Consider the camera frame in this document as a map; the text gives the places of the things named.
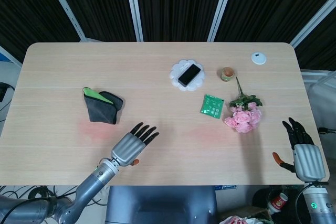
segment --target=metal frame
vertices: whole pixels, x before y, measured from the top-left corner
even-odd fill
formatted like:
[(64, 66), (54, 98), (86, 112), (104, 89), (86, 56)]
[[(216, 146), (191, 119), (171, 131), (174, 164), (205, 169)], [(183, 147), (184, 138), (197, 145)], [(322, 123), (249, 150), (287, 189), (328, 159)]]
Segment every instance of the metal frame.
[(82, 28), (80, 27), (75, 15), (73, 14), (67, 0), (58, 0), (61, 4), (61, 6), (63, 7), (64, 11), (66, 12), (66, 14), (68, 15), (72, 25), (74, 26), (79, 38), (80, 38), (80, 41), (82, 42), (87, 42), (87, 38), (85, 37), (85, 34), (82, 30)]
[(207, 42), (214, 42), (228, 0), (218, 0), (216, 12), (210, 28)]
[(328, 0), (318, 12), (309, 20), (309, 22), (303, 27), (301, 31), (295, 36), (290, 44), (296, 48), (322, 20), (336, 7), (336, 0)]
[(129, 0), (133, 19), (134, 32), (137, 42), (143, 42), (141, 17), (138, 0)]
[(11, 55), (5, 48), (0, 46), (0, 53), (3, 54), (6, 58), (8, 58), (12, 63), (17, 65), (19, 68), (22, 67), (22, 63), (19, 62), (13, 55)]

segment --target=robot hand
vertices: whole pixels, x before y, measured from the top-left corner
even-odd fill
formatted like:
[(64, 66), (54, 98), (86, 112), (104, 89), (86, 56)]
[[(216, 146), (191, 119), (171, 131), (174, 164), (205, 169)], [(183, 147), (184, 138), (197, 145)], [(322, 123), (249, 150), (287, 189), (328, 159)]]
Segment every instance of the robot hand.
[(139, 163), (139, 160), (135, 158), (159, 135), (159, 132), (151, 135), (152, 132), (156, 130), (156, 127), (152, 127), (146, 131), (149, 125), (145, 125), (138, 131), (142, 125), (142, 122), (137, 124), (113, 148), (111, 152), (112, 160), (117, 161), (120, 166), (136, 165)]
[(276, 152), (273, 152), (273, 158), (281, 167), (296, 173), (297, 177), (303, 182), (320, 181), (325, 177), (325, 170), (320, 149), (314, 145), (310, 135), (299, 123), (289, 118), (290, 126), (283, 121), (289, 142), (293, 150), (294, 165), (282, 161)]

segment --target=flower bouquet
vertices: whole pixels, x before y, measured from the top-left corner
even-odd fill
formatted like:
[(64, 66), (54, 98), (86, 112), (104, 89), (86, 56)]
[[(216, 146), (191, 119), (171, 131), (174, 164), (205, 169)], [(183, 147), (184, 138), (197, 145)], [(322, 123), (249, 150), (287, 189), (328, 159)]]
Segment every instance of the flower bouquet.
[(258, 109), (258, 106), (262, 106), (263, 104), (255, 95), (244, 94), (237, 77), (236, 79), (240, 95), (238, 99), (230, 102), (229, 106), (233, 112), (233, 116), (229, 116), (224, 122), (239, 133), (247, 133), (258, 127), (261, 119), (261, 111)]

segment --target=floor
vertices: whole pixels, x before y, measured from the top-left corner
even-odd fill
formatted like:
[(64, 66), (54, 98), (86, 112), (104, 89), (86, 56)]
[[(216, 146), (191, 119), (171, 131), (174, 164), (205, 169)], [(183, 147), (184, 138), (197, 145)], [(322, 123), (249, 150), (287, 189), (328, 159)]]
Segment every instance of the floor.
[[(305, 85), (307, 90), (311, 87), (316, 80), (323, 78), (328, 72), (321, 72), (321, 76), (319, 75), (307, 75), (303, 76), (305, 79)], [(8, 62), (0, 61), (0, 81), (9, 83), (13, 86), (16, 85), (17, 78), (19, 75), (19, 68), (17, 68), (14, 64)], [(310, 89), (309, 90), (309, 100), (312, 106), (312, 110), (314, 113), (314, 118), (318, 127), (334, 127), (336, 128), (336, 124), (332, 124), (330, 122), (336, 122), (336, 106), (332, 106), (332, 104), (336, 104), (336, 95), (334, 95), (336, 90), (323, 90), (321, 87)], [(0, 108), (5, 105), (8, 101), (10, 101), (13, 92), (10, 91), (6, 94), (6, 97), (2, 103), (0, 103)], [(8, 108), (5, 108), (0, 112), (0, 121), (5, 118)], [(3, 128), (4, 122), (0, 122), (0, 135)], [(326, 156), (328, 157), (329, 169), (331, 171), (330, 177), (330, 187), (329, 191), (332, 192), (333, 199), (336, 201), (336, 152), (333, 151), (336, 147), (336, 141), (334, 140), (335, 135), (329, 134), (322, 136), (321, 141), (324, 147), (324, 151)], [(231, 210), (236, 207), (249, 205), (251, 203), (251, 199), (253, 194), (263, 186), (237, 186), (236, 189), (229, 190), (220, 190), (216, 191), (217, 197), (217, 208), (218, 211)], [(18, 190), (21, 186), (15, 187), (7, 187), (3, 190), (2, 193), (8, 190)], [(27, 188), (25, 187), (20, 189), (17, 194), (20, 196), (23, 194)], [(56, 192), (58, 195), (63, 194), (64, 192), (73, 188), (72, 186), (57, 186)], [(95, 200), (100, 200), (99, 203), (105, 204), (107, 202), (109, 188), (104, 188), (96, 197)], [(106, 206), (98, 206), (91, 205), (84, 209), (80, 219), (77, 223), (79, 224), (87, 224), (87, 223), (104, 223), (106, 214)], [(47, 219), (46, 222), (48, 224), (56, 223), (52, 219)]]

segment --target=wooden table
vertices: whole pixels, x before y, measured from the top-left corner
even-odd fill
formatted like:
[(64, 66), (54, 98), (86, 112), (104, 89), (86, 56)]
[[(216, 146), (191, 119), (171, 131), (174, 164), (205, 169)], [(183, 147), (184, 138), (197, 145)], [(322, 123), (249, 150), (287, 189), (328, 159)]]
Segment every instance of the wooden table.
[[(264, 65), (252, 63), (255, 51)], [(204, 66), (194, 92), (172, 86), (180, 59)], [(201, 114), (204, 94), (238, 95), (235, 80), (218, 72), (233, 67), (246, 94), (261, 98), (260, 127), (239, 134), (222, 119)], [(117, 125), (89, 122), (82, 88), (109, 91), (125, 100)], [(284, 43), (37, 43), (26, 54), (0, 140), (0, 185), (77, 185), (138, 122), (160, 136), (121, 168), (111, 185), (297, 184), (272, 157), (293, 162), (281, 121), (300, 121), (321, 147), (293, 48)]]

